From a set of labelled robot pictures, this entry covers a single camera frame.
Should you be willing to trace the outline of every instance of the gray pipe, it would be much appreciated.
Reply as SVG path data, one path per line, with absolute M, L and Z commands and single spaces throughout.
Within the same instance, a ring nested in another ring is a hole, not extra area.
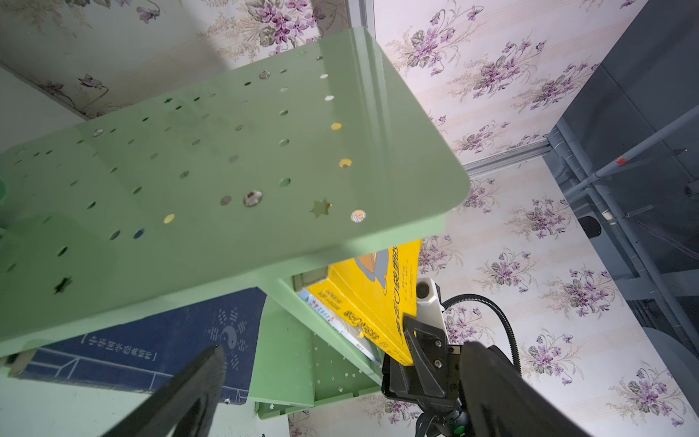
M 686 123 L 691 121 L 694 117 L 699 115 L 699 105 L 695 106 L 694 108 L 688 110 L 684 114 L 680 115 L 678 118 L 676 118 L 674 121 L 668 123 L 657 131 L 655 134 L 649 136 L 648 138 L 644 139 L 637 145 L 633 146 L 631 149 L 627 150 L 626 153 L 624 153 L 622 156 L 616 158 L 614 161 L 610 162 L 609 164 L 605 165 L 601 169 L 595 171 L 594 173 L 590 173 L 589 171 L 587 172 L 589 174 L 588 177 L 585 179 L 581 180 L 579 184 L 575 185 L 574 187 L 567 189 L 563 195 L 565 197 L 568 197 L 577 191 L 581 190 L 583 187 L 586 187 L 587 185 L 590 185 L 591 183 L 595 182 L 596 180 L 599 180 L 603 176 L 606 176 L 608 174 L 611 174 L 613 170 L 616 168 L 624 165 L 625 162 L 632 160 L 633 158 L 637 157 L 641 153 L 645 152 L 647 149 L 649 149 L 651 146 L 655 145 L 658 143 L 660 140 L 665 138 L 666 136 L 675 133 L 676 131 L 680 130 Z
M 556 128 L 549 134 L 549 142 L 556 153 L 559 153 L 559 156 L 562 156 L 570 165 L 570 168 L 578 178 L 585 178 L 589 174 L 592 169 L 592 163 L 563 118 L 559 120 Z M 682 344 L 692 351 L 694 355 L 698 355 L 699 333 L 677 301 L 677 298 L 675 298 L 675 295 L 672 294 L 665 284 L 661 272 L 643 244 L 641 244 L 629 220 L 624 217 L 624 212 L 616 200 L 614 200 L 609 187 L 601 182 L 595 182 L 593 187 L 594 189 L 588 186 L 585 190 L 602 213 L 602 216 L 610 223 L 614 235 L 619 240 L 622 248 L 627 252 L 639 276 L 651 280 L 655 284 L 657 289 L 651 291 L 651 296 L 672 325 Z

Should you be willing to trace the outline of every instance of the star-shaped hole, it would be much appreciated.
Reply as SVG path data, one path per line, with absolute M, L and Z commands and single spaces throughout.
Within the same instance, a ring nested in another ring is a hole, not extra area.
M 332 203 L 328 203 L 328 199 L 323 199 L 322 202 L 313 201 L 313 209 L 310 210 L 310 212 L 315 215 L 315 218 L 321 215 L 329 215 L 329 210 L 332 205 Z

